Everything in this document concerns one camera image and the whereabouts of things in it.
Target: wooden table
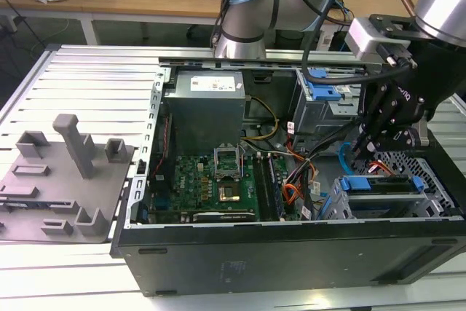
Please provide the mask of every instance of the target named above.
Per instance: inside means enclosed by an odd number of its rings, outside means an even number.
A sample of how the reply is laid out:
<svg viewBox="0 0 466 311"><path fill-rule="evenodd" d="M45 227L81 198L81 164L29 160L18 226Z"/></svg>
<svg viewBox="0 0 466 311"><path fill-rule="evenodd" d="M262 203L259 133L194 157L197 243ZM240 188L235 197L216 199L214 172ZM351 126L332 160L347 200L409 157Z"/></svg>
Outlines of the wooden table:
<svg viewBox="0 0 466 311"><path fill-rule="evenodd" d="M81 21L88 44L99 43L94 29L95 20L211 25L215 22L220 7L220 0L65 0L49 4L36 0L10 1L25 17L73 18ZM355 16L371 13L407 15L400 0L344 0L344 2ZM4 0L0 0L0 15L6 17L15 15ZM331 15L341 17L338 10L332 10ZM336 25L326 25L324 31L333 36L337 28Z"/></svg>

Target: table leg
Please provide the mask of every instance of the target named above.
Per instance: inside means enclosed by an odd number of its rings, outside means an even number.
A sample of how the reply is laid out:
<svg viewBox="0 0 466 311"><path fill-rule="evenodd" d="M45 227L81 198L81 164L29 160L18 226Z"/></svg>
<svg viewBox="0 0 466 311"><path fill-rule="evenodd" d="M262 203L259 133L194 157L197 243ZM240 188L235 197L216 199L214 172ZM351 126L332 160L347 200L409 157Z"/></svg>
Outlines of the table leg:
<svg viewBox="0 0 466 311"><path fill-rule="evenodd" d="M149 39L149 27L147 22L140 22L141 24L141 33L143 35L143 40Z"/></svg>
<svg viewBox="0 0 466 311"><path fill-rule="evenodd" d="M97 31L95 30L95 24L92 20L80 20L84 37L86 38L87 45L99 45L100 39Z"/></svg>
<svg viewBox="0 0 466 311"><path fill-rule="evenodd" d="M17 31L15 22L14 22L14 16L10 15L0 15L0 23L2 26L4 26L10 33L15 33Z"/></svg>

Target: label sticker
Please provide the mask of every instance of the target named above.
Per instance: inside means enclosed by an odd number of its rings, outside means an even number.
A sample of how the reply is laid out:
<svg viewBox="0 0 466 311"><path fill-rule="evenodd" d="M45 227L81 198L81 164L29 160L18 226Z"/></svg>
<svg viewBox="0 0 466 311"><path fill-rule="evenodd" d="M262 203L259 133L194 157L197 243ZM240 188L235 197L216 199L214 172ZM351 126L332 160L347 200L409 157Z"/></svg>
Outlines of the label sticker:
<svg viewBox="0 0 466 311"><path fill-rule="evenodd" d="M301 214L303 214L303 216L306 219L308 219L311 216L311 211L307 209L305 206L303 206L303 208L301 209Z"/></svg>
<svg viewBox="0 0 466 311"><path fill-rule="evenodd" d="M311 193L320 196L320 182L314 181L312 183Z"/></svg>
<svg viewBox="0 0 466 311"><path fill-rule="evenodd" d="M286 127L288 129L288 134L294 135L294 123L288 122L286 123Z"/></svg>
<svg viewBox="0 0 466 311"><path fill-rule="evenodd" d="M191 91L235 91L233 76L193 76Z"/></svg>
<svg viewBox="0 0 466 311"><path fill-rule="evenodd" d="M351 90L347 85L341 85L339 87L337 86L337 87L335 87L335 89L340 94L350 94L351 93Z"/></svg>

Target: red wire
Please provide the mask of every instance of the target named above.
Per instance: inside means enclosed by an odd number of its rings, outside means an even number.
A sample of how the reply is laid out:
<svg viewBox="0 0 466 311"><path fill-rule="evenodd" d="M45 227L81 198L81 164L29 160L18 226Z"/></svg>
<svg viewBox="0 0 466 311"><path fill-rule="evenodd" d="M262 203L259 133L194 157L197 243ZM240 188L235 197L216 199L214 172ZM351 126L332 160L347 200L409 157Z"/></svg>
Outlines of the red wire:
<svg viewBox="0 0 466 311"><path fill-rule="evenodd" d="M155 177L157 171L160 169L160 165L163 163L163 159L165 158L165 153L167 152L167 134L168 134L168 117L165 117L165 130L163 132L163 153L162 158L160 158L159 164L155 167L154 172L152 173L152 177Z"/></svg>

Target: aluminum profile table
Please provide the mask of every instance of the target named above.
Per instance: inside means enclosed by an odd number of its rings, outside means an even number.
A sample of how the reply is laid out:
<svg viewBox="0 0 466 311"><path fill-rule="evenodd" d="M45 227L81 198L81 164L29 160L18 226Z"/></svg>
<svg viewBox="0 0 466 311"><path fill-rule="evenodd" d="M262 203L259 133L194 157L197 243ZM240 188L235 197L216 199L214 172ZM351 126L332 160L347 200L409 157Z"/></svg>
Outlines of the aluminum profile table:
<svg viewBox="0 0 466 311"><path fill-rule="evenodd" d="M96 143L118 137L138 147L158 56L186 53L210 57L207 49L150 47L63 46L45 52L0 112L0 176L16 158L15 142L24 129L44 130L47 139L59 140L51 124L60 112L75 113L80 130L92 133ZM268 52L276 58L299 55ZM354 60L344 53L325 55L329 61ZM429 125L464 174L465 111L454 96L439 106ZM134 171L132 166L128 178ZM109 243L0 242L0 310L466 309L466 254L409 286L146 298L124 260L112 259L109 251Z"/></svg>

